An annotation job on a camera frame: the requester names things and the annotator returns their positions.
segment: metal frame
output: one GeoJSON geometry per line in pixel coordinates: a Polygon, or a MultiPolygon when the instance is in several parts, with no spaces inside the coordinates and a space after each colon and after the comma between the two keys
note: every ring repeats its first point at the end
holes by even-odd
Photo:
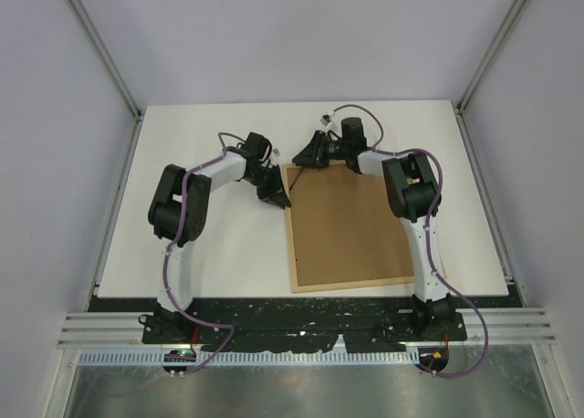
{"type": "MultiPolygon", "coordinates": [[[[160,368],[177,366],[194,366],[196,362],[169,361],[166,356],[174,348],[155,349],[97,349],[83,350],[78,366],[154,366],[160,368]]],[[[207,359],[211,352],[201,351],[196,347],[198,361],[207,359]]],[[[257,367],[257,366],[338,366],[338,365],[403,365],[420,363],[419,354],[406,351],[347,353],[343,347],[335,346],[329,352],[292,353],[292,352],[223,352],[217,354],[212,362],[213,367],[257,367]]]]}
{"type": "MultiPolygon", "coordinates": [[[[451,342],[451,346],[476,345],[484,340],[483,328],[475,312],[469,308],[458,310],[464,316],[469,339],[451,342]]],[[[489,327],[489,343],[553,344],[556,339],[542,308],[483,308],[489,327]]],[[[69,313],[58,340],[62,350],[94,349],[172,349],[189,348],[189,344],[144,345],[141,343],[143,326],[138,317],[145,313],[69,313]]],[[[440,342],[403,342],[410,347],[439,346],[440,342]]],[[[342,340],[335,347],[344,348],[342,340]]]]}
{"type": "Polygon", "coordinates": [[[121,97],[126,102],[126,105],[128,106],[131,115],[134,117],[135,120],[138,120],[140,117],[141,110],[138,108],[136,101],[132,97],[130,90],[128,89],[128,86],[126,85],[126,82],[124,82],[124,79],[121,76],[120,71],[118,70],[118,67],[116,67],[115,62],[111,58],[111,54],[106,48],[103,39],[101,39],[98,29],[93,24],[93,21],[91,21],[89,13],[86,10],[85,6],[83,5],[83,2],[81,0],[66,1],[69,4],[71,10],[73,11],[73,14],[75,14],[75,17],[77,18],[79,24],[81,25],[81,28],[83,28],[83,31],[87,35],[89,43],[97,53],[99,60],[101,60],[101,63],[106,69],[106,72],[111,77],[113,83],[116,85],[116,88],[120,92],[121,97]]]}
{"type": "MultiPolygon", "coordinates": [[[[111,208],[108,228],[99,253],[99,262],[96,275],[92,282],[91,292],[99,286],[99,281],[103,273],[105,259],[110,247],[113,234],[113,227],[120,209],[121,199],[125,184],[130,172],[133,154],[136,149],[138,137],[140,135],[143,115],[137,106],[134,98],[130,94],[128,86],[123,80],[121,73],[116,67],[111,54],[106,48],[98,30],[94,26],[85,6],[81,0],[67,0],[73,13],[78,19],[81,27],[86,32],[90,44],[94,47],[99,59],[105,66],[108,74],[116,84],[120,95],[125,100],[128,109],[136,120],[136,125],[130,140],[130,146],[120,175],[119,188],[111,208]]],[[[477,90],[481,86],[490,68],[495,63],[500,52],[503,50],[506,41],[509,39],[513,29],[525,12],[531,0],[514,0],[507,11],[500,27],[497,29],[488,49],[483,55],[468,87],[461,100],[455,105],[454,111],[463,137],[469,162],[471,164],[474,177],[479,189],[481,200],[487,216],[487,220],[495,240],[497,253],[501,261],[501,267],[506,275],[507,282],[513,282],[514,270],[512,269],[511,258],[506,248],[505,238],[501,231],[501,226],[497,219],[496,209],[489,196],[485,177],[481,171],[481,165],[477,157],[471,128],[465,117],[466,110],[472,102],[477,90]]],[[[548,322],[547,315],[542,308],[491,308],[483,309],[487,324],[489,326],[490,342],[494,345],[509,344],[532,344],[539,370],[544,381],[549,400],[552,404],[554,414],[561,417],[575,416],[573,405],[567,395],[565,383],[558,368],[555,353],[557,352],[556,339],[548,322]]],[[[483,331],[478,317],[472,310],[461,310],[464,315],[464,322],[467,327],[469,340],[467,342],[451,342],[451,346],[472,346],[482,343],[483,331]]],[[[63,331],[58,341],[57,347],[63,350],[61,362],[58,368],[53,391],[49,397],[46,417],[60,417],[65,411],[69,392],[73,386],[75,369],[79,365],[86,364],[117,364],[112,361],[121,359],[120,364],[127,365],[129,362],[137,362],[140,365],[142,360],[152,359],[155,364],[160,364],[160,356],[169,349],[179,349],[188,347],[188,344],[176,345],[155,345],[147,346],[141,343],[142,325],[138,322],[138,316],[143,313],[70,313],[67,316],[63,331]]],[[[418,346],[439,345],[439,343],[404,343],[407,350],[400,356],[391,356],[391,353],[378,353],[388,355],[373,356],[373,361],[379,363],[392,363],[395,361],[407,362],[411,364],[417,359],[418,346]]],[[[346,364],[349,361],[345,351],[344,343],[339,340],[334,347],[335,358],[325,360],[335,364],[346,364]]],[[[226,357],[226,362],[233,363],[226,357]]],[[[262,364],[260,357],[242,358],[243,361],[251,362],[254,365],[262,364]]],[[[284,364],[297,363],[298,359],[284,358],[284,364]]],[[[320,357],[311,358],[310,361],[322,364],[320,357]]]]}
{"type": "Polygon", "coordinates": [[[466,111],[468,105],[473,100],[476,91],[479,89],[489,70],[496,62],[507,40],[511,36],[513,29],[516,27],[520,17],[523,15],[530,2],[531,0],[513,0],[513,4],[509,7],[501,25],[497,29],[495,36],[491,40],[489,47],[486,49],[476,71],[471,77],[471,81],[469,82],[468,87],[466,87],[463,97],[456,106],[462,113],[466,111]]]}

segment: robotic arm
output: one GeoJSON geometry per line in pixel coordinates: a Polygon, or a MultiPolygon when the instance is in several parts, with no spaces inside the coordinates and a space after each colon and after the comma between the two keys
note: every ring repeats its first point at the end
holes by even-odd
{"type": "Polygon", "coordinates": [[[391,211],[403,224],[412,255],[415,275],[413,326],[421,333],[445,328],[454,321],[455,309],[448,289],[436,276],[436,272],[443,274],[442,263],[437,261],[433,269],[428,255],[427,243],[433,258],[440,258],[436,237],[437,205],[427,226],[425,221],[438,191],[427,156],[408,151],[398,155],[371,150],[359,118],[344,119],[341,130],[341,137],[332,132],[316,131],[310,144],[292,162],[304,168],[325,168],[330,160],[344,160],[353,172],[384,178],[391,211]]]}
{"type": "MultiPolygon", "coordinates": [[[[188,175],[186,197],[183,197],[182,185],[187,171],[171,164],[162,172],[148,212],[148,222],[154,227],[154,234],[161,239],[164,247],[176,238],[174,249],[170,253],[165,252],[169,257],[167,280],[175,302],[182,310],[186,310],[193,301],[190,260],[194,241],[204,229],[209,196],[213,191],[231,181],[243,179],[256,187],[260,201],[282,209],[290,206],[280,169],[277,165],[271,165],[271,149],[272,145],[267,138],[250,132],[241,145],[226,148],[223,155],[188,175]],[[177,237],[182,201],[186,201],[184,225],[177,237]]],[[[182,331],[188,329],[184,328],[184,319],[176,315],[175,306],[166,288],[163,288],[154,310],[154,320],[148,319],[147,327],[157,329],[163,336],[177,339],[177,336],[183,336],[182,331]]]]}

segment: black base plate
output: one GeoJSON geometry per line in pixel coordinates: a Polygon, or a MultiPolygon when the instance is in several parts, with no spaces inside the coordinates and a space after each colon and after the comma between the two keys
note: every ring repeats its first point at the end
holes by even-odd
{"type": "MultiPolygon", "coordinates": [[[[444,328],[419,334],[412,330],[411,313],[397,313],[399,309],[411,307],[408,298],[399,301],[401,307],[391,307],[388,301],[384,304],[384,299],[247,299],[246,307],[242,307],[239,299],[206,299],[204,303],[195,301],[201,305],[193,311],[206,321],[235,326],[235,335],[225,351],[326,352],[332,350],[339,335],[344,338],[348,352],[403,350],[401,342],[444,339],[444,328]],[[391,309],[395,313],[391,313],[392,329],[389,330],[387,314],[391,309]]],[[[194,326],[189,327],[184,335],[187,338],[194,332],[194,326]]],[[[221,330],[200,329],[199,343],[204,344],[203,350],[215,350],[224,334],[221,330]]],[[[449,326],[449,340],[466,340],[460,314],[456,314],[449,326]]],[[[144,330],[142,341],[146,344],[185,342],[157,334],[156,329],[144,330]]]]}

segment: wooden frame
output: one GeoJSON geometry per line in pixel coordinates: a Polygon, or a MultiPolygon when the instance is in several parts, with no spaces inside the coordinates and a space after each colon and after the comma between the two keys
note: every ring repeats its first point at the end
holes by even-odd
{"type": "MultiPolygon", "coordinates": [[[[342,164],[343,162],[331,162],[333,164],[342,164]]],[[[294,164],[282,165],[280,170],[282,172],[282,182],[288,197],[290,197],[290,180],[288,178],[289,169],[298,169],[294,164]]],[[[392,286],[400,284],[408,284],[414,282],[413,272],[411,275],[405,277],[387,277],[387,278],[376,278],[376,279],[363,279],[356,281],[345,281],[327,284],[314,284],[314,285],[299,285],[298,284],[298,273],[297,273],[297,255],[294,242],[294,231],[292,225],[292,209],[287,208],[286,211],[286,232],[287,232],[287,252],[288,252],[288,263],[290,268],[290,281],[293,293],[302,292],[319,292],[319,291],[329,291],[329,290],[343,290],[349,288],[361,288],[361,287],[378,287],[378,286],[392,286]]]]}

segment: white wall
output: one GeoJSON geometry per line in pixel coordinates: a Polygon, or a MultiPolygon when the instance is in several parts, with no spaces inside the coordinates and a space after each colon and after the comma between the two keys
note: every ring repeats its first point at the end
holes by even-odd
{"type": "Polygon", "coordinates": [[[460,99],[512,0],[83,0],[148,104],[460,99]]]}
{"type": "Polygon", "coordinates": [[[132,120],[65,0],[0,0],[0,404],[39,415],[132,120]]]}
{"type": "Polygon", "coordinates": [[[521,284],[552,319],[577,402],[584,386],[583,1],[533,0],[469,115],[521,284]]]}

